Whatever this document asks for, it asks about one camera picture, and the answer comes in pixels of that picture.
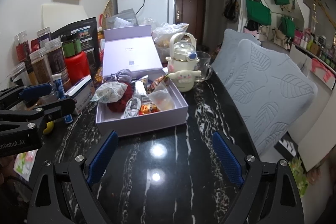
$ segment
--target white refrigerator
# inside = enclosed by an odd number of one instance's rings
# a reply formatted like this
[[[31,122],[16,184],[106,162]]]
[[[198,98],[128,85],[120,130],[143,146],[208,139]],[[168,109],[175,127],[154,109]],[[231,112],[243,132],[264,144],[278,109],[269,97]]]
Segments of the white refrigerator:
[[[175,0],[118,0],[118,13],[131,8],[134,13],[139,11],[138,20],[153,18],[160,24],[174,24]]]

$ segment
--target door handle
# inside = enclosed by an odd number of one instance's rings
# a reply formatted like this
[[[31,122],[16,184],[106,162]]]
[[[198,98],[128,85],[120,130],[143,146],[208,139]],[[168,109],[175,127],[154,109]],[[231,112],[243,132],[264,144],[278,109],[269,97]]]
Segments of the door handle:
[[[182,15],[182,13],[180,13],[180,11],[177,10],[177,17],[176,17],[176,19],[179,19],[179,18],[180,18],[180,15]]]

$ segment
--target blue tube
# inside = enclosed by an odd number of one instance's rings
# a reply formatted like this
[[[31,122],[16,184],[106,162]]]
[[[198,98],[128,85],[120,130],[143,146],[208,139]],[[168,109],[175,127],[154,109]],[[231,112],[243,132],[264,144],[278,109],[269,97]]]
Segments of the blue tube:
[[[64,92],[63,82],[62,82],[62,74],[58,73],[58,74],[52,75],[52,80],[54,81],[56,90],[58,91],[58,98],[65,99],[65,92]],[[71,115],[66,115],[63,118],[64,118],[65,123],[72,123],[74,121]]]

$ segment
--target white kettle bottle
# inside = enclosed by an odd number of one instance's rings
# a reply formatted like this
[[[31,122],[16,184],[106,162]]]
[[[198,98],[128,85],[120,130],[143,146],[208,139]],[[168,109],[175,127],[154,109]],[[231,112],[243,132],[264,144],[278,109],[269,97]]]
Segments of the white kettle bottle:
[[[179,38],[188,36],[191,43],[181,41]],[[168,61],[168,77],[174,82],[181,92],[189,91],[194,86],[195,76],[201,74],[195,71],[196,64],[199,62],[196,54],[196,40],[190,33],[180,32],[174,34],[169,42],[170,56]]]

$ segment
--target green plant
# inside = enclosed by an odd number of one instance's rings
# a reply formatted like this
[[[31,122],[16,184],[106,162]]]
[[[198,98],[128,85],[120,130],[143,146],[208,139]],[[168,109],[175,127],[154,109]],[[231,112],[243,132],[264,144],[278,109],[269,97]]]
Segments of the green plant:
[[[300,157],[295,157],[289,162],[289,166],[292,170],[300,197],[303,197],[305,195],[309,182],[307,176],[303,172],[303,167],[301,166],[301,164],[302,160]]]

